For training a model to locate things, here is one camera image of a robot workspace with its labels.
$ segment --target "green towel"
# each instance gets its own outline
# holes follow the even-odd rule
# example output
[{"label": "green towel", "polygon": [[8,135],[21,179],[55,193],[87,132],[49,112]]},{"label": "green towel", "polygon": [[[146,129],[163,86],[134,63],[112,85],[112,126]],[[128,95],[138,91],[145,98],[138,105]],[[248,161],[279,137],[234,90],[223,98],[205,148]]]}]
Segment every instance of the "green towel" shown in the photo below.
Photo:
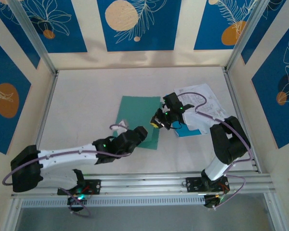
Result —
[{"label": "green towel", "polygon": [[138,147],[153,150],[158,148],[159,129],[154,128],[150,121],[160,104],[160,97],[122,97],[116,123],[126,119],[129,129],[144,126],[148,131],[147,138]]}]

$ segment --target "white paper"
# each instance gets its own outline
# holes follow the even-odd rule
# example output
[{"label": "white paper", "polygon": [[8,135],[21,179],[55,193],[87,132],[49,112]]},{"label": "white paper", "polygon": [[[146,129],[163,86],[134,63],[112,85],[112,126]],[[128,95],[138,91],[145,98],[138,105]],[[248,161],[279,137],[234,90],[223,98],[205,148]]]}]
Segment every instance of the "white paper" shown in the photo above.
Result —
[{"label": "white paper", "polygon": [[[206,113],[214,118],[219,119],[224,119],[228,117],[227,112],[222,108],[208,84],[178,88],[174,89],[174,92],[177,95],[185,92],[200,93],[207,99],[207,103],[198,108],[200,112]],[[183,103],[183,105],[191,104],[195,107],[205,102],[205,99],[203,99],[203,97],[195,94],[181,95],[179,96],[179,100]],[[186,112],[183,114],[183,118],[189,130],[199,129],[201,134],[209,133],[210,127],[218,123],[212,119],[196,114],[195,108],[190,108],[186,110]]]}]

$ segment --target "white table surface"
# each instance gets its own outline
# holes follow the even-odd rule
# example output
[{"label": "white table surface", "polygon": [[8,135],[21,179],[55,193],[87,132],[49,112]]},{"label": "white table surface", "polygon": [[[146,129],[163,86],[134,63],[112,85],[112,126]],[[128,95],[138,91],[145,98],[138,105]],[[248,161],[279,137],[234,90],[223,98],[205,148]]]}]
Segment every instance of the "white table surface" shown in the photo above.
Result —
[{"label": "white table surface", "polygon": [[[174,88],[203,83],[236,116],[221,67],[60,71],[40,149],[77,147],[111,135],[108,127],[116,121],[123,95],[162,97]],[[202,171],[214,156],[210,135],[178,138],[174,131],[161,129],[157,150],[136,148],[113,163],[80,169],[84,174]],[[242,163],[232,170],[252,170],[252,165]]]}]

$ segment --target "vent grille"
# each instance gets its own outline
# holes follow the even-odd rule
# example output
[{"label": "vent grille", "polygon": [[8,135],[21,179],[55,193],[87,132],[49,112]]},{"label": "vent grille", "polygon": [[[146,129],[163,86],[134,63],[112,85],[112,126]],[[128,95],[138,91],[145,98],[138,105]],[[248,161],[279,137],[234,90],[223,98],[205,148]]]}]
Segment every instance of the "vent grille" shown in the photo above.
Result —
[{"label": "vent grille", "polygon": [[[131,196],[95,197],[84,203],[88,207],[150,206],[150,205],[203,205],[204,196]],[[25,199],[22,208],[66,207],[67,198]]]}]

